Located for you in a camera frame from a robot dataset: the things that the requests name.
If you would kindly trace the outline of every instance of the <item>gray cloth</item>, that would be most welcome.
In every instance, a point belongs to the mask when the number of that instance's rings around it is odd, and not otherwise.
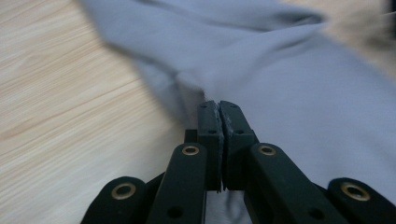
[[[81,0],[187,127],[196,106],[241,106],[262,142],[313,182],[367,183],[396,203],[396,88],[321,35],[311,10],[271,0]],[[241,194],[208,195],[207,223],[249,223]]]

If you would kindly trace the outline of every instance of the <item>light wood surface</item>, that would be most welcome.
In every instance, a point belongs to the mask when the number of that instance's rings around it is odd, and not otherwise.
[[[329,13],[328,34],[396,77],[393,42],[348,30],[348,1],[287,2]],[[379,18],[377,1],[353,2]],[[79,223],[108,181],[164,171],[183,131],[77,1],[0,2],[0,223]]]

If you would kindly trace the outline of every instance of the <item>black object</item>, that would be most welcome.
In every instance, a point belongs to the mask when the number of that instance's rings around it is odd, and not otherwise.
[[[204,223],[207,190],[244,190],[253,223],[396,223],[396,207],[353,179],[313,184],[277,146],[260,143],[239,106],[205,102],[198,130],[187,130],[166,172],[147,184],[109,182],[88,223]]]

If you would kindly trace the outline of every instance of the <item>wooden table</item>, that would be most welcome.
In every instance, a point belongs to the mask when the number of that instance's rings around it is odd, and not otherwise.
[[[326,9],[326,32],[396,76],[394,49],[354,41],[336,1],[288,2]],[[164,171],[183,128],[77,1],[1,1],[0,25],[0,223],[79,223],[108,181]]]

